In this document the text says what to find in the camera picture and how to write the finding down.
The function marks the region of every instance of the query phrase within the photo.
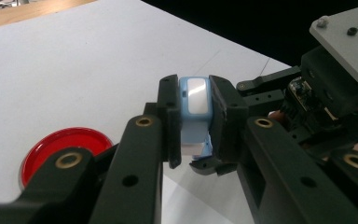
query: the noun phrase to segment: screw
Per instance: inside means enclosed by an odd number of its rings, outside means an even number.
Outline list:
[[[347,35],[356,35],[356,33],[357,33],[357,28],[351,27],[348,29]]]
[[[322,16],[317,20],[316,26],[319,28],[324,28],[329,23],[330,18],[328,16]]]
[[[243,84],[243,83],[241,83],[240,85],[238,85],[238,89],[240,90],[240,91],[244,91],[245,90],[245,84]]]

